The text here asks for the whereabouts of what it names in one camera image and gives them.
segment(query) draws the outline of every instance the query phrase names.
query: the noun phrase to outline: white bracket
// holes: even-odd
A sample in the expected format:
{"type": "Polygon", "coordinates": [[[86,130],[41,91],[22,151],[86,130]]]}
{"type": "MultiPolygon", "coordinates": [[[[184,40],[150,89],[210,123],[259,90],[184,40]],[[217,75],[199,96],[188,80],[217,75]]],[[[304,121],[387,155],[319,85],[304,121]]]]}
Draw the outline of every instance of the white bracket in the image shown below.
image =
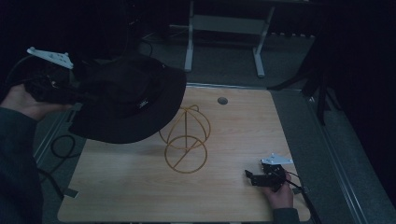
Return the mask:
{"type": "Polygon", "coordinates": [[[272,153],[271,157],[262,159],[262,163],[270,164],[270,165],[291,164],[293,163],[293,160],[281,157],[276,153],[272,153]]]}
{"type": "Polygon", "coordinates": [[[33,47],[30,47],[26,51],[38,58],[44,59],[44,60],[52,62],[52,63],[59,64],[60,66],[63,66],[68,69],[73,69],[73,64],[69,59],[68,53],[62,54],[62,53],[57,53],[57,52],[49,52],[49,51],[35,49],[33,47]]]}

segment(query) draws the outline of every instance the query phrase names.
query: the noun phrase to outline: wooden table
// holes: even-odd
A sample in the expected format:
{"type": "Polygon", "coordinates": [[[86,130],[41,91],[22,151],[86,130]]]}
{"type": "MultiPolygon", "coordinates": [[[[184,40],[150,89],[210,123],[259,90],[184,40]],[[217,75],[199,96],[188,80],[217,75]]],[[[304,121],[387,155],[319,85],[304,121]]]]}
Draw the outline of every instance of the wooden table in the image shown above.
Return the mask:
{"type": "MultiPolygon", "coordinates": [[[[244,172],[247,169],[262,174],[260,159],[273,152],[291,158],[271,93],[188,87],[182,106],[190,105],[198,105],[210,123],[210,135],[205,141],[207,160],[201,169],[191,174],[172,169],[165,160],[166,144],[159,134],[126,145],[89,140],[69,185],[78,191],[78,196],[64,198],[59,219],[64,222],[272,220],[272,211],[260,188],[252,187],[244,172]],[[219,104],[220,97],[225,97],[228,104],[219,104]]],[[[209,131],[205,118],[199,120],[209,131]]],[[[163,135],[169,133],[172,123],[162,131],[163,135]]],[[[183,130],[184,124],[177,125],[174,133],[183,130]]],[[[199,139],[205,136],[200,135],[203,129],[194,121],[188,120],[187,130],[188,135],[199,139]]],[[[168,148],[166,156],[174,165],[183,153],[186,154],[183,149],[168,148]]],[[[175,168],[191,171],[204,160],[204,146],[200,146],[190,150],[175,168]]],[[[296,173],[293,164],[283,167],[296,173]]],[[[297,178],[292,181],[299,184],[297,178]]],[[[301,195],[295,196],[294,207],[301,221],[310,218],[301,195]]]]}

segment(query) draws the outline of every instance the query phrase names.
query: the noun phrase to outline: dark sleeve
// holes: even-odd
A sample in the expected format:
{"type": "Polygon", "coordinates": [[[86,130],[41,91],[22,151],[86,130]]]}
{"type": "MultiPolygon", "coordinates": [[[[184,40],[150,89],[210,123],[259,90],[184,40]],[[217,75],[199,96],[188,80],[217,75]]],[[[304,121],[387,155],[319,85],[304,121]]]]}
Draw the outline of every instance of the dark sleeve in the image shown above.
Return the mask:
{"type": "Polygon", "coordinates": [[[43,196],[33,157],[36,121],[0,107],[0,223],[41,223],[43,196]]]}
{"type": "Polygon", "coordinates": [[[275,224],[300,224],[298,212],[295,208],[274,209],[275,224]]]}

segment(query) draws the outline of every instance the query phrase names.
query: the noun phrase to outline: black hat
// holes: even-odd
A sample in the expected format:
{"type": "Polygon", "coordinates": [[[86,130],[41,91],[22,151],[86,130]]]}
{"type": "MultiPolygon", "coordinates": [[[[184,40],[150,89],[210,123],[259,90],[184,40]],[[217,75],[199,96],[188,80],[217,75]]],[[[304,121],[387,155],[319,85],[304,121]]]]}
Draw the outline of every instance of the black hat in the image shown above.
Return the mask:
{"type": "Polygon", "coordinates": [[[186,74],[146,56],[101,65],[79,89],[97,97],[82,106],[69,131],[113,144],[143,140],[163,128],[179,110],[186,74]]]}

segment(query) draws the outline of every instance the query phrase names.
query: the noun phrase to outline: gray carpet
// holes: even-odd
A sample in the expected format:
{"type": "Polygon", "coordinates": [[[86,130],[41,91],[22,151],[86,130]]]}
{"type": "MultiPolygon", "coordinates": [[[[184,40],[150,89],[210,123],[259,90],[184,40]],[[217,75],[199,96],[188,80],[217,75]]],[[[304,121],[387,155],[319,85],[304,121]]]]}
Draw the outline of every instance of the gray carpet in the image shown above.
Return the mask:
{"type": "MultiPolygon", "coordinates": [[[[230,39],[224,41],[216,34],[197,34],[189,82],[265,89],[292,77],[314,40],[267,37],[262,52],[266,76],[257,78],[250,47],[254,38],[253,42],[249,36],[242,41],[240,36],[224,38],[230,39]]],[[[151,43],[152,57],[169,66],[184,67],[185,30],[174,29],[168,41],[156,35],[148,35],[145,39],[151,43]]],[[[140,51],[149,54],[151,47],[142,44],[140,51]]],[[[315,97],[307,99],[298,91],[303,85],[304,81],[300,81],[287,90],[272,91],[272,94],[297,171],[322,223],[396,223],[395,210],[345,114],[330,104],[331,110],[325,112],[326,126],[319,125],[314,113],[315,97]]],[[[50,142],[67,133],[70,124],[66,122],[67,117],[67,113],[52,115],[38,127],[35,146],[37,150],[45,149],[39,160],[39,167],[44,170],[50,171],[60,162],[50,153],[50,142]],[[57,120],[60,120],[59,126],[53,127],[57,120]]],[[[70,146],[67,141],[61,139],[55,145],[66,152],[70,146]]],[[[83,145],[84,139],[77,137],[73,153],[79,153],[83,145]]],[[[53,173],[62,189],[67,188],[77,162],[78,158],[67,160],[53,173]]],[[[61,200],[48,180],[43,182],[43,191],[44,223],[61,223],[57,219],[61,200]]]]}

